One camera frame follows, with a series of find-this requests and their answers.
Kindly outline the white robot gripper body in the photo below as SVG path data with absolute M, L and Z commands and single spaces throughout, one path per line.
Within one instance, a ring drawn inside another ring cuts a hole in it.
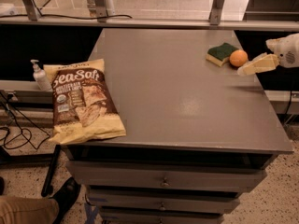
M 299 67 L 299 34 L 268 39 L 266 46 L 278 56 L 280 66 L 285 68 Z

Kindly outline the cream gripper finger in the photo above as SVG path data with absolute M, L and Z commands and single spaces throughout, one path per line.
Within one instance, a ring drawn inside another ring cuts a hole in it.
M 254 61 L 258 61 L 260 59 L 262 59 L 263 57 L 265 57 L 266 55 L 268 55 L 266 52 L 264 53 L 261 53 L 260 55 L 256 56 L 255 58 L 253 58 L 251 61 L 254 62 Z
M 275 54 L 268 54 L 258 61 L 248 61 L 237 69 L 240 76 L 254 75 L 257 73 L 268 72 L 275 70 L 279 65 L 278 56 Z

